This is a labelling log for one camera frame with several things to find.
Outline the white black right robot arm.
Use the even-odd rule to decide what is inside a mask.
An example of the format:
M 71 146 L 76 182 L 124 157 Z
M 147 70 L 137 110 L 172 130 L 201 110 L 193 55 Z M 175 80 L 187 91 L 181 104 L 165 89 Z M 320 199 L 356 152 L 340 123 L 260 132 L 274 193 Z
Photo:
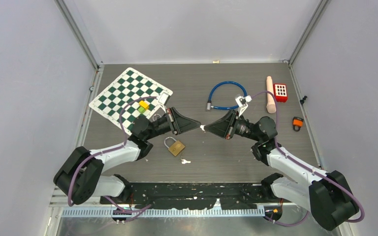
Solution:
M 314 167 L 287 151 L 276 140 L 277 122 L 272 118 L 264 116 L 251 123 L 230 110 L 224 117 L 200 127 L 226 140 L 234 135 L 254 140 L 251 147 L 254 157 L 283 172 L 282 176 L 270 176 L 268 184 L 262 187 L 261 195 L 266 201 L 281 198 L 295 203 L 328 231 L 344 222 L 357 223 L 364 219 L 365 211 L 345 176 Z

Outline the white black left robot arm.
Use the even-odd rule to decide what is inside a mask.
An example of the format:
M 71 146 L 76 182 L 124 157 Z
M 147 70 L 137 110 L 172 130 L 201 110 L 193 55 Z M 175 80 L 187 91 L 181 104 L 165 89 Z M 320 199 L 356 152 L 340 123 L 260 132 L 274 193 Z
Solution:
M 103 173 L 146 157 L 153 148 L 149 142 L 152 138 L 168 132 L 178 135 L 200 126 L 199 121 L 181 115 L 174 107 L 166 109 L 165 115 L 155 121 L 140 115 L 124 142 L 103 149 L 88 150 L 83 146 L 74 149 L 53 182 L 66 194 L 69 206 L 80 205 L 91 197 L 108 197 L 120 204 L 127 203 L 132 192 L 130 183 L 118 174 L 103 176 Z

